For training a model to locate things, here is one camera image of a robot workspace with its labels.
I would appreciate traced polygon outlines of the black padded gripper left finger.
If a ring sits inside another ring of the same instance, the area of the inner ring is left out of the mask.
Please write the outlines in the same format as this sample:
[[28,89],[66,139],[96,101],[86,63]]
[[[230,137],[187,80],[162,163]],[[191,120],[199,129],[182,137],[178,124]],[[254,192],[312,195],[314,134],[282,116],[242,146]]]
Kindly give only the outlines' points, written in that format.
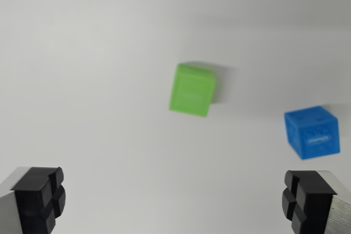
[[60,167],[17,167],[1,182],[1,233],[52,233],[64,211]]

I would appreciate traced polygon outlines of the black padded gripper right finger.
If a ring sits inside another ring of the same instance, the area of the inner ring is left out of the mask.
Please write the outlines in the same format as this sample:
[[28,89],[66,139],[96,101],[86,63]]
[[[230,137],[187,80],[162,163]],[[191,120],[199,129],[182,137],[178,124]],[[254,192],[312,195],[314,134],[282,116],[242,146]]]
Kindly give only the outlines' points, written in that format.
[[282,209],[298,234],[350,233],[350,190],[326,170],[288,170]]

